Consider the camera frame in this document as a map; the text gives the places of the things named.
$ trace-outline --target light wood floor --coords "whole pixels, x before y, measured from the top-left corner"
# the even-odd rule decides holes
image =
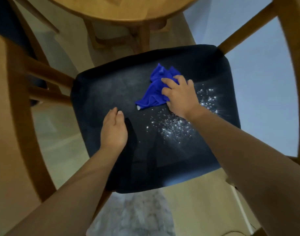
[[[50,65],[59,71],[76,77],[79,72],[133,54],[130,47],[125,46],[93,50],[82,19],[47,0],[29,1],[60,30],[60,34],[55,35],[19,5]],[[151,35],[151,49],[195,44],[182,14],[174,17],[171,23],[169,32]],[[101,38],[110,38],[127,30],[96,23],[95,31]],[[36,108],[33,117],[46,165],[56,187],[60,187],[88,160],[73,110],[61,106],[43,111]],[[221,236],[230,230],[250,234],[225,178],[226,174],[219,169],[163,189],[173,214],[177,236]],[[246,211],[252,225],[259,227],[250,210]]]

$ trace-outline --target person's left hand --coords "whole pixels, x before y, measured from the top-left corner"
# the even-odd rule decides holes
[[[117,111],[117,107],[108,112],[101,130],[101,148],[119,151],[127,143],[128,133],[124,122],[124,114]]]

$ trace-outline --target dark chair cushion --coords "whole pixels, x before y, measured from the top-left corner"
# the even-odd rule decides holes
[[[37,59],[28,37],[7,0],[0,0],[0,35],[21,46],[27,55]],[[28,79],[34,86],[47,88],[46,82],[42,79],[38,79],[34,76],[28,76]],[[33,106],[38,103],[38,101],[30,100],[30,103],[31,106]]]
[[[137,110],[150,74],[160,63],[192,79],[199,101],[240,127],[228,60],[215,46],[195,45],[128,56],[78,74],[71,101],[91,157],[100,147],[103,119],[109,109],[124,112],[128,143],[106,188],[139,192],[183,182],[220,167],[210,148],[190,123],[161,105]]]

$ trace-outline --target blue cloth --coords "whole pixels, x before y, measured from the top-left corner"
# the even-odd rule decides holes
[[[180,75],[180,72],[173,66],[169,70],[166,70],[159,63],[150,76],[150,81],[152,83],[148,87],[143,98],[136,102],[136,105],[139,106],[140,109],[145,109],[165,104],[166,101],[169,101],[169,99],[165,95],[161,94],[161,92],[164,87],[168,86],[161,81],[161,78],[169,78],[172,79],[175,83],[179,84],[177,79],[173,78],[176,75]]]

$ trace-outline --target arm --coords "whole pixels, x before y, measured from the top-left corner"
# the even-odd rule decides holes
[[[269,235],[300,235],[300,166],[283,154],[200,106],[192,80],[162,94],[176,115],[189,121],[236,184]]]
[[[6,235],[84,236],[116,159],[127,142],[124,115],[106,115],[101,148],[59,190]]]

